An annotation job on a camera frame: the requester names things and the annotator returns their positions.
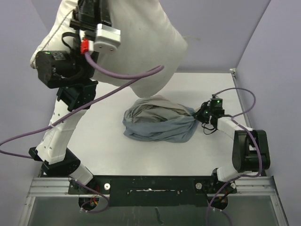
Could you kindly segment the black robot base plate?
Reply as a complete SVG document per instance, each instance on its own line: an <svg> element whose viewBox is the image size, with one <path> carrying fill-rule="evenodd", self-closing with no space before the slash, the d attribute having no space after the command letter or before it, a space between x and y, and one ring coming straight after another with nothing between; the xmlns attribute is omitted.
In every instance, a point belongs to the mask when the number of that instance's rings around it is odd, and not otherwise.
<svg viewBox="0 0 301 226"><path fill-rule="evenodd" d="M113 207L176 207L193 205L225 209L235 182L210 176L95 176L83 186L69 179L68 194L78 195L81 211L104 212Z"/></svg>

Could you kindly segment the cream white pillow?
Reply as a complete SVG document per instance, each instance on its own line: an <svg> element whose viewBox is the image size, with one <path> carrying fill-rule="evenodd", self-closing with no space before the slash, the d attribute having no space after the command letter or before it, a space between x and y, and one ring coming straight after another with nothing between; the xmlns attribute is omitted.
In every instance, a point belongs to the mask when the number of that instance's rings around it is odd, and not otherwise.
<svg viewBox="0 0 301 226"><path fill-rule="evenodd" d="M62 41L65 32L75 32L70 20L77 3L78 0L60 3L55 23L37 51L68 50L69 45L79 48L74 38ZM111 27L121 31L121 44L116 52L94 53L92 58L103 69L128 76L163 66L162 71L131 85L138 97L157 94L176 72L187 51L187 42L157 0L109 0L109 12Z"/></svg>

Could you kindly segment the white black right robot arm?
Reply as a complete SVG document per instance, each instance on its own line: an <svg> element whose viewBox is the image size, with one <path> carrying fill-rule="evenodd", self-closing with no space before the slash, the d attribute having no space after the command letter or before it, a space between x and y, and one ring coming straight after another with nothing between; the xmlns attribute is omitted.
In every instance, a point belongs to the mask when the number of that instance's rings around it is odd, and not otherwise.
<svg viewBox="0 0 301 226"><path fill-rule="evenodd" d="M266 132L239 124L225 114L222 104L221 98L211 98L193 114L204 126L210 124L214 131L223 132L233 140L231 163L219 167L217 176L209 181L211 190L216 193L225 189L227 181L258 176L271 165Z"/></svg>

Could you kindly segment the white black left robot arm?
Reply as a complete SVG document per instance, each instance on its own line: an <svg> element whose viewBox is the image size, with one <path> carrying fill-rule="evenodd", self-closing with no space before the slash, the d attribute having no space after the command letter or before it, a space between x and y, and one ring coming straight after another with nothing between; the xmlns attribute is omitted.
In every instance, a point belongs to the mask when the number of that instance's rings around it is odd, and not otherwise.
<svg viewBox="0 0 301 226"><path fill-rule="evenodd" d="M39 80L57 89L55 108L42 141L29 155L48 176L69 176L84 193L95 190L93 174L68 148L96 96L93 63L106 48L115 50L120 32L112 27L106 0L63 0L55 23L31 58Z"/></svg>

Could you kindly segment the blue-grey pillowcase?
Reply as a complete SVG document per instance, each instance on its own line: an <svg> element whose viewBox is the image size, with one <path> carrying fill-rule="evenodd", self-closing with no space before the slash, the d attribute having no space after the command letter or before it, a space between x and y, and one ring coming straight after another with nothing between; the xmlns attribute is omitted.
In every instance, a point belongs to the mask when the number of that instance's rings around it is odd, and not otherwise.
<svg viewBox="0 0 301 226"><path fill-rule="evenodd" d="M124 135L143 142L185 143L194 135L195 110L161 95L140 98L124 112Z"/></svg>

